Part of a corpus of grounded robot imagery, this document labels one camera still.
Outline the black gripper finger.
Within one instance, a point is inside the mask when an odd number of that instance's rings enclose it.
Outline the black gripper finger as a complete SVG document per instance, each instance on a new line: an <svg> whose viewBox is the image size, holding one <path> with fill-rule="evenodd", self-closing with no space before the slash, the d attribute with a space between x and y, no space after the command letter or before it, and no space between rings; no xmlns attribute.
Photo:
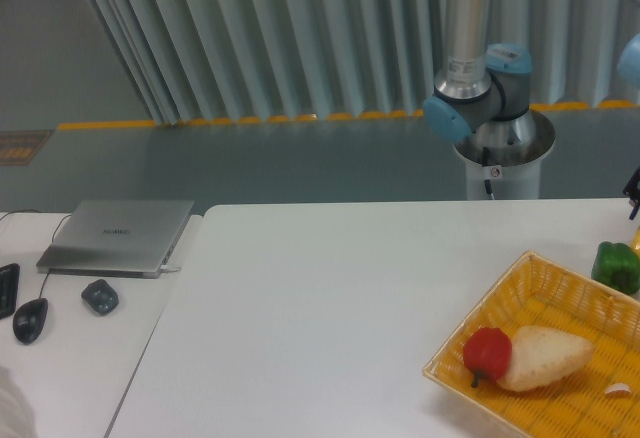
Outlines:
<svg viewBox="0 0 640 438"><path fill-rule="evenodd" d="M629 199L631 206L629 219L634 220L640 208L640 168L637 168L627 181L623 194Z"/></svg>

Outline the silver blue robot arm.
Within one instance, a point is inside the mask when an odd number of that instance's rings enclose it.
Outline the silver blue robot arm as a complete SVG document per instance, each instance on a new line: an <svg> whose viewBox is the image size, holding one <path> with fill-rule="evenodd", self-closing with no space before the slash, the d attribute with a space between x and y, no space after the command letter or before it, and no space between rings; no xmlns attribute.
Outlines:
<svg viewBox="0 0 640 438"><path fill-rule="evenodd" d="M535 199L555 142L539 104L597 105L639 83L639 0L446 0L423 112L471 200Z"/></svg>

